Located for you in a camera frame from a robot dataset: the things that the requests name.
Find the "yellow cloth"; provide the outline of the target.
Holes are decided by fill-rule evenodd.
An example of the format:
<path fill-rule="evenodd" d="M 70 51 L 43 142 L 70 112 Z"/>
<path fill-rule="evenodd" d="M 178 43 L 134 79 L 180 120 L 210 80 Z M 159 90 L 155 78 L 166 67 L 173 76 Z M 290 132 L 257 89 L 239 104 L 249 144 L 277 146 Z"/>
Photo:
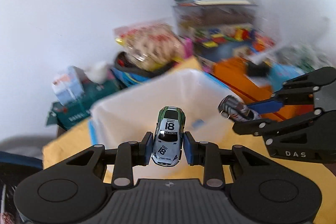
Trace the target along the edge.
<path fill-rule="evenodd" d="M 182 65 L 179 65 L 172 73 L 181 71 L 183 69 L 195 69 L 195 61 L 186 61 Z M 89 121 L 90 120 L 85 120 L 81 122 L 71 130 L 64 133 L 61 137 L 57 138 L 55 141 L 52 141 L 44 147 L 43 164 L 45 167 L 52 166 L 92 145 L 89 134 Z M 262 155 L 267 154 L 266 148 L 261 138 L 254 136 L 240 136 L 235 134 L 235 140 L 238 141 L 237 144 L 244 145 Z"/>

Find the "orange box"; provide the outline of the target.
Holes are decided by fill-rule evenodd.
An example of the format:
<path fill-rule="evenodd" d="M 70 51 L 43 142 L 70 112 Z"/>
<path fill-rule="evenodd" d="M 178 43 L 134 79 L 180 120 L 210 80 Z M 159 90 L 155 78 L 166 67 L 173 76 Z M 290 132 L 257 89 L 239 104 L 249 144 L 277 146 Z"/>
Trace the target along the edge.
<path fill-rule="evenodd" d="M 233 57 L 213 66 L 213 75 L 228 85 L 246 104 L 267 100 L 272 94 L 272 88 L 267 79 L 262 78 L 256 85 L 245 75 L 245 61 Z M 262 118 L 283 121 L 313 110 L 311 105 L 284 106 L 275 113 L 263 114 Z"/>

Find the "white green race car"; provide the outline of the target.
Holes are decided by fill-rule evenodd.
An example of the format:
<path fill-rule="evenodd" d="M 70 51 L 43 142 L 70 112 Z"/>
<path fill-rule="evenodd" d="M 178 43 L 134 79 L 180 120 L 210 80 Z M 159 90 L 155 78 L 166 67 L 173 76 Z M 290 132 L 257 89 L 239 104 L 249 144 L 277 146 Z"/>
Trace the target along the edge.
<path fill-rule="evenodd" d="M 159 111 L 151 158 L 156 165 L 176 166 L 181 160 L 186 117 L 179 107 L 165 106 Z"/>

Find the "blue card box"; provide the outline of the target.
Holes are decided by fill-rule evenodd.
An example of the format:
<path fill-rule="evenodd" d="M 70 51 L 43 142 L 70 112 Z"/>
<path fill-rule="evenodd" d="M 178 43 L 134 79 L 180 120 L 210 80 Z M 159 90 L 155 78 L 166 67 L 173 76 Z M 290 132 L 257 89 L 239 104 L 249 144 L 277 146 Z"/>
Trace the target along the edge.
<path fill-rule="evenodd" d="M 293 65 L 284 65 L 273 63 L 268 73 L 268 80 L 270 82 L 273 92 L 282 88 L 283 82 L 304 75 L 305 72 Z"/>

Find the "white bowl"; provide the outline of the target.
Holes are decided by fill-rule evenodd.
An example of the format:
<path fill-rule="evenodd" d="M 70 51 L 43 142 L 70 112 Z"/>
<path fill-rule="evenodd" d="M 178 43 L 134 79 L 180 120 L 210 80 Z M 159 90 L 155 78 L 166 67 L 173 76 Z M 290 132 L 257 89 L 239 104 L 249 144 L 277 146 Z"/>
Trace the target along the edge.
<path fill-rule="evenodd" d="M 108 78 L 109 65 L 106 61 L 94 64 L 85 71 L 90 81 L 96 84 L 103 84 Z"/>

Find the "clear toy box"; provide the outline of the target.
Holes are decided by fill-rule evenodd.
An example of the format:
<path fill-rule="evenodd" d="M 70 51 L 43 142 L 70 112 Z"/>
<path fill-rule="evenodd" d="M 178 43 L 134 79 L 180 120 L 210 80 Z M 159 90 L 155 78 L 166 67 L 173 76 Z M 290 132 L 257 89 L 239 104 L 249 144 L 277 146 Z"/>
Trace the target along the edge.
<path fill-rule="evenodd" d="M 179 36 L 190 39 L 198 55 L 245 57 L 276 45 L 271 22 L 256 5 L 175 5 L 174 16 Z"/>

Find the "snack bag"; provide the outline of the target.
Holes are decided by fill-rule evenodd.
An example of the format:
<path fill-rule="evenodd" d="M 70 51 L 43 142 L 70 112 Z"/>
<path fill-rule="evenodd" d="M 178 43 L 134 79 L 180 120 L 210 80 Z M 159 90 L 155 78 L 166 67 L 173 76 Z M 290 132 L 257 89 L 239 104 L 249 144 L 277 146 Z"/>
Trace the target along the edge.
<path fill-rule="evenodd" d="M 114 30 L 127 61 L 145 71 L 155 71 L 185 57 L 185 46 L 165 22 L 123 26 Z"/>

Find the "clear bag green pieces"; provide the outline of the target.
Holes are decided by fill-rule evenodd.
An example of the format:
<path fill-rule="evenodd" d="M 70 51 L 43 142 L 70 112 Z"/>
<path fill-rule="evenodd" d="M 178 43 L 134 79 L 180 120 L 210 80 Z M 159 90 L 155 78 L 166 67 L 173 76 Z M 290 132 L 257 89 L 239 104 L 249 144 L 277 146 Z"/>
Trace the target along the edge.
<path fill-rule="evenodd" d="M 310 44 L 295 44 L 281 48 L 276 52 L 277 62 L 298 67 L 305 73 L 333 64 L 327 55 Z"/>

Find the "navy yellow toy car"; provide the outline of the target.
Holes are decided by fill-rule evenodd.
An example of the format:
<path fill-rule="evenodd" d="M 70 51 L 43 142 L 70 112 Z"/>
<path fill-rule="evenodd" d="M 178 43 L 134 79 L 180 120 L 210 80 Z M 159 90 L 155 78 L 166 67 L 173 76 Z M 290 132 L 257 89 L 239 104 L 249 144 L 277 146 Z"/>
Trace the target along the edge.
<path fill-rule="evenodd" d="M 218 112 L 233 122 L 247 122 L 261 119 L 261 116 L 234 96 L 226 96 L 218 106 Z"/>

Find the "white plastic bin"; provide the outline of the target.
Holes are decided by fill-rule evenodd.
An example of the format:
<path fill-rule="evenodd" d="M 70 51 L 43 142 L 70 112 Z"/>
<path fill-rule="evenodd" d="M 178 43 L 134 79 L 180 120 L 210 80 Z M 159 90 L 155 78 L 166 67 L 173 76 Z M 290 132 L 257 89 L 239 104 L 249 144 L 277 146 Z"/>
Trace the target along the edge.
<path fill-rule="evenodd" d="M 157 77 L 97 101 L 89 121 L 91 143 L 110 149 L 140 141 L 146 132 L 154 132 L 159 111 L 175 106 L 185 113 L 185 129 L 195 140 L 230 149 L 238 141 L 232 121 L 219 114 L 218 105 L 233 94 L 224 83 L 195 69 Z"/>

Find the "tissue pack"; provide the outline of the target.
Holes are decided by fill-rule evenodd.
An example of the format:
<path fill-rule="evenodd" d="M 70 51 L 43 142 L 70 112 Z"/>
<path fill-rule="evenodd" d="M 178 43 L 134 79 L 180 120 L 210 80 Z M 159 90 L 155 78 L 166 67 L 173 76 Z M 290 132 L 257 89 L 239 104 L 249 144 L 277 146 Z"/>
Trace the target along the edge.
<path fill-rule="evenodd" d="M 61 105 L 74 102 L 84 94 L 84 79 L 84 71 L 75 66 L 68 67 L 54 77 L 51 87 Z"/>

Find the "dark green box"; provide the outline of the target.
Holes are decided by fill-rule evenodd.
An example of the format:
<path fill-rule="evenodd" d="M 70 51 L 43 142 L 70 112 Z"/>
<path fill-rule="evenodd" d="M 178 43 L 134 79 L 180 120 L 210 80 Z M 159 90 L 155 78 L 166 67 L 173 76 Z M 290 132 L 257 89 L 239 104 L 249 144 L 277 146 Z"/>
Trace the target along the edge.
<path fill-rule="evenodd" d="M 90 117 L 91 106 L 107 96 L 123 89 L 123 85 L 116 79 L 107 80 L 102 85 L 85 82 L 84 94 L 76 101 L 63 106 L 60 102 L 53 102 L 47 115 L 46 126 L 58 125 L 64 130 L 72 128 L 80 121 Z"/>

